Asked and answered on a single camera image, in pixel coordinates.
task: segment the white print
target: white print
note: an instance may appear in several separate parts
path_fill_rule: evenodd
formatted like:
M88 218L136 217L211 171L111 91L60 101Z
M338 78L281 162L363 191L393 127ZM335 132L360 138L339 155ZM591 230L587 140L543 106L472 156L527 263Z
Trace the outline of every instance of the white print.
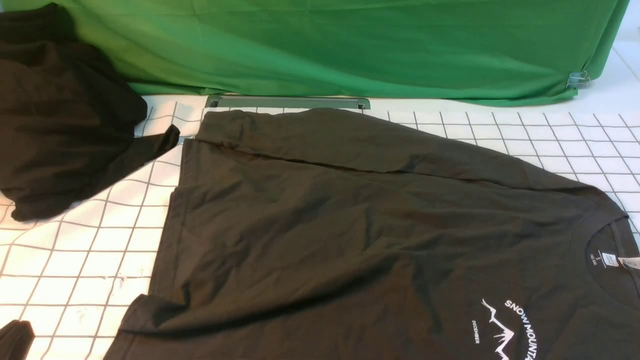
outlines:
M476 344L480 344L480 335L478 334L478 324L475 320L471 320L471 324L474 326L474 338L476 339Z
M495 325L498 325L498 327L502 329L502 334L498 334L494 336L494 338L499 338L498 347L495 349L495 352L502 357L502 360L509 360L509 357L504 353L504 348L507 346L509 341L513 339L513 336L515 335L515 333L509 330L506 326L504 326L501 322L499 322L498 319L495 318L496 310L493 307L491 307L489 304L487 304L486 301L484 301L484 299L482 299L482 305L486 306L491 312L491 318L489 319L489 322L494 323Z
M527 351L527 357L525 360L534 360L536 355L538 354L538 339L536 338L536 332L533 331L531 327L531 322L529 318L524 313L524 309L520 306L517 306L513 301L507 300L504 305L511 310L515 311L516 314L520 315L520 319L522 319L522 324L527 333L527 341L529 342L529 349Z

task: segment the crumpled black fabric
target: crumpled black fabric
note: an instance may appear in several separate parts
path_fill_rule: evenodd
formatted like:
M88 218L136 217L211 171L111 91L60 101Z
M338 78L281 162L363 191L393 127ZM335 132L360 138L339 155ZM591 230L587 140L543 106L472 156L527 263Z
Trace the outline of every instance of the crumpled black fabric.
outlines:
M13 320L0 329L0 360L25 360L35 335L31 324Z
M175 147L134 138L147 104L56 4L0 13L0 191L18 221L49 218Z

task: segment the white grid mat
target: white grid mat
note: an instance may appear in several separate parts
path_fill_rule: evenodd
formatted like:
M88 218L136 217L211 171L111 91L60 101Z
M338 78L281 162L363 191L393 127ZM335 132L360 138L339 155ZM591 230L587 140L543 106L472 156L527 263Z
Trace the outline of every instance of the white grid mat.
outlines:
M151 99L150 118L136 134L175 124L193 136L204 98L176 98ZM365 113L593 184L629 212L640 241L640 113ZM102 359L128 305L148 289L181 152L179 145L48 221L14 222L11 202L0 197L0 327L13 319L32 323L28 359Z

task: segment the metal bracket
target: metal bracket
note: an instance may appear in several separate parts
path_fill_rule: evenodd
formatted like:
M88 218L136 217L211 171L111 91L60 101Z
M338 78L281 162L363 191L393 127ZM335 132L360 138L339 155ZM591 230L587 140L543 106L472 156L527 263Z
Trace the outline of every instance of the metal bracket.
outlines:
M277 97L210 95L208 108L371 109L368 99L355 97Z

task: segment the neck label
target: neck label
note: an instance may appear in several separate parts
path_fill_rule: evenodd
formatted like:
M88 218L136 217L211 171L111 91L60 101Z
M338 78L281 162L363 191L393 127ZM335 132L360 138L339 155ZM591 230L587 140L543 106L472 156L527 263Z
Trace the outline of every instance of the neck label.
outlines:
M607 266L615 266L618 267L618 260L616 260L616 256L612 254L607 254L606 252L602 253L602 262Z

